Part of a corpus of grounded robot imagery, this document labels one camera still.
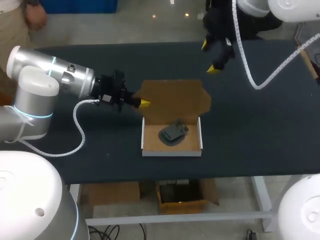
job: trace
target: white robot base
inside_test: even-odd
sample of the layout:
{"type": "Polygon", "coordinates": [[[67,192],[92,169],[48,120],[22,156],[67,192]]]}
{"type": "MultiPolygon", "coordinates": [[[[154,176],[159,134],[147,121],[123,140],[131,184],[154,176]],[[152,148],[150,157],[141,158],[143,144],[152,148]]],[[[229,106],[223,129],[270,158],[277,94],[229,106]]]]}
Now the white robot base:
{"type": "Polygon", "coordinates": [[[3,240],[89,240],[59,173],[33,153],[0,152],[0,213],[3,240]]]}

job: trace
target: cardboard box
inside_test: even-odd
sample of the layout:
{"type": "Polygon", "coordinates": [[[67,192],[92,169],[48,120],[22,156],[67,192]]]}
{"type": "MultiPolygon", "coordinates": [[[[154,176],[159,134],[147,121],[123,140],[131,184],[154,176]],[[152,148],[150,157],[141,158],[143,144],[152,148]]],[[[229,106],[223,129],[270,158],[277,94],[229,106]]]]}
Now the cardboard box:
{"type": "Polygon", "coordinates": [[[190,181],[193,184],[192,187],[180,189],[181,199],[179,196],[175,196],[176,200],[168,202],[164,200],[163,192],[161,188],[163,185],[156,184],[156,193],[158,197],[159,211],[162,214],[198,214],[202,213],[207,206],[207,202],[219,205],[219,196],[216,188],[216,182],[214,178],[201,179],[196,181],[190,181]],[[193,200],[184,201],[186,197],[184,191],[190,191],[189,194],[194,197],[193,200]]]}
{"type": "Polygon", "coordinates": [[[137,181],[87,184],[88,202],[92,206],[137,202],[140,188],[137,181]]]}
{"type": "Polygon", "coordinates": [[[201,156],[203,143],[199,116],[210,111],[211,97],[200,80],[145,80],[135,97],[150,102],[149,106],[139,108],[143,115],[143,156],[201,156]],[[158,133],[177,120],[186,124],[189,131],[181,143],[167,146],[159,139],[158,133]]]}

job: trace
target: floor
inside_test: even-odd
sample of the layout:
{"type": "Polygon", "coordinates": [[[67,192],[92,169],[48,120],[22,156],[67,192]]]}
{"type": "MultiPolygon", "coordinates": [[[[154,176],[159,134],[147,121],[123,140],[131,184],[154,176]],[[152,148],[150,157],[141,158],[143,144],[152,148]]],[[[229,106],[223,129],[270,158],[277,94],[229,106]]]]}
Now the floor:
{"type": "MultiPolygon", "coordinates": [[[[124,44],[154,42],[202,41],[205,0],[118,0],[116,14],[57,14],[48,17],[47,26],[32,33],[38,46],[124,44]]],[[[320,23],[310,27],[320,29],[320,23]]],[[[262,32],[265,39],[292,39],[296,24],[262,32]]],[[[289,176],[265,177],[270,197],[276,197],[289,176]]],[[[209,212],[258,210],[249,178],[216,179],[221,205],[213,204],[209,212]]],[[[158,214],[155,194],[146,195],[139,203],[82,206],[87,218],[139,216],[158,214]]],[[[142,240],[141,228],[121,225],[118,240],[142,240]]],[[[235,220],[188,223],[153,223],[145,225],[147,240],[244,240],[247,229],[258,232],[260,240],[280,240],[279,234],[263,233],[260,220],[235,220]]]]}
{"type": "MultiPolygon", "coordinates": [[[[118,0],[116,14],[49,15],[32,39],[39,46],[202,41],[204,14],[205,0],[118,0]]],[[[296,27],[284,23],[260,35],[292,39],[296,27]]]]}
{"type": "MultiPolygon", "coordinates": [[[[290,176],[266,176],[265,182],[272,198],[281,192],[290,176]]],[[[206,212],[258,211],[258,204],[249,177],[216,178],[220,206],[209,204],[206,212]]],[[[86,218],[132,217],[157,215],[158,203],[155,191],[145,191],[138,203],[101,205],[90,208],[82,205],[86,218]]],[[[278,232],[264,233],[261,220],[204,221],[182,223],[144,224],[147,240],[245,240],[247,229],[258,233],[259,240],[281,240],[278,232]]],[[[99,240],[96,234],[92,240],[99,240]]],[[[121,225],[118,240],[142,240],[138,224],[121,225]]]]}

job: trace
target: cardboard box under table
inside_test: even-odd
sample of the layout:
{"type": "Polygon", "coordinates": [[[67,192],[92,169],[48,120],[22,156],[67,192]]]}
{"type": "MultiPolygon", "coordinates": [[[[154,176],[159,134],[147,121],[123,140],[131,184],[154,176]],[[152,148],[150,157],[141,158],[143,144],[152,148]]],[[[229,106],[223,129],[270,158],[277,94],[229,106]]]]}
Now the cardboard box under table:
{"type": "Polygon", "coordinates": [[[142,156],[201,156],[203,143],[199,116],[210,110],[211,97],[200,80],[145,80],[135,97],[150,102],[139,108],[143,115],[142,156]],[[181,143],[167,146],[158,134],[177,120],[186,124],[189,131],[181,143]]]}
{"type": "Polygon", "coordinates": [[[159,211],[162,214],[198,214],[207,203],[219,206],[214,178],[190,180],[188,184],[156,184],[159,211]]]}

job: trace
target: dark gray table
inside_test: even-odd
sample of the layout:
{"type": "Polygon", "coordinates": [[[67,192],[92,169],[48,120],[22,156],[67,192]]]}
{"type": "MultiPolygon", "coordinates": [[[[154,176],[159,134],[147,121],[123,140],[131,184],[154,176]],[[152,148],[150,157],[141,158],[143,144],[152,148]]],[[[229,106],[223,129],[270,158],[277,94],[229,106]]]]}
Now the dark gray table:
{"type": "MultiPolygon", "coordinates": [[[[313,174],[320,172],[320,88],[298,57],[266,88],[254,90],[237,59],[216,75],[206,74],[219,52],[201,52],[202,43],[83,45],[42,49],[67,61],[111,74],[125,72],[137,91],[143,80],[201,79],[212,98],[201,117],[203,153],[192,157],[142,157],[141,120],[126,106],[122,113],[84,105],[78,119],[87,142],[77,153],[48,160],[67,184],[207,177],[313,174]]],[[[247,41],[247,59],[257,84],[295,49],[291,41],[247,41]]],[[[49,134],[33,144],[64,153],[81,141],[72,119],[77,99],[61,95],[49,134]]],[[[2,150],[29,151],[20,143],[2,150]]]]}

